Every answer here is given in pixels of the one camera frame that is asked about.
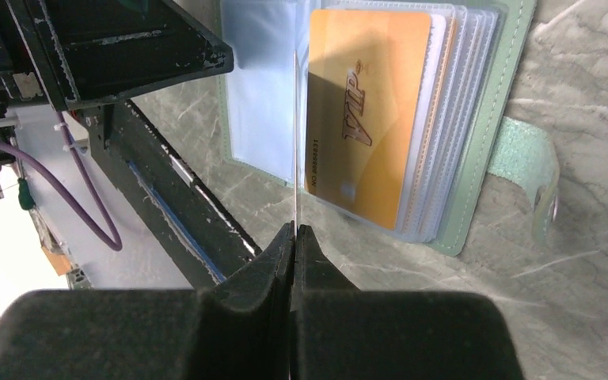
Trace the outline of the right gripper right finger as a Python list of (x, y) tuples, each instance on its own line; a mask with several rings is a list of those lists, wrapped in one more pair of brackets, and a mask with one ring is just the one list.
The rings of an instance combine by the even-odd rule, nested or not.
[(503, 314), (465, 291), (362, 291), (310, 226), (294, 246), (294, 379), (521, 379)]

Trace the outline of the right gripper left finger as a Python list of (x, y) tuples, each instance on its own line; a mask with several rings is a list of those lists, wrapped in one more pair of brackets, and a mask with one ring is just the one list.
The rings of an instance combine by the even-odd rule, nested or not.
[(25, 294), (0, 320), (0, 379), (286, 379), (295, 235), (212, 288)]

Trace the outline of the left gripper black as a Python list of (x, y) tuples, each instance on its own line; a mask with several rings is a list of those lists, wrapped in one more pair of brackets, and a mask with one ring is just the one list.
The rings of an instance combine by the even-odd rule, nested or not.
[(114, 104), (233, 69), (232, 48), (174, 1), (0, 1), (0, 143), (13, 108)]

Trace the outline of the green card holder wallet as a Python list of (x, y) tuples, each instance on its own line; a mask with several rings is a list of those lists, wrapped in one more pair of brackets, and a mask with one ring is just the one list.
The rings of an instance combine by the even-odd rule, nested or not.
[(504, 116), (534, 1), (222, 1), (229, 159), (403, 241), (465, 244), (484, 178), (546, 242), (560, 166)]

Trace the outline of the gold VIP card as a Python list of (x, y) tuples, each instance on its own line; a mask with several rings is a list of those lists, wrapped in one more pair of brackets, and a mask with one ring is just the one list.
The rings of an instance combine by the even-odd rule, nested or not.
[(432, 18), (350, 9), (310, 15), (306, 190), (386, 229), (397, 223)]

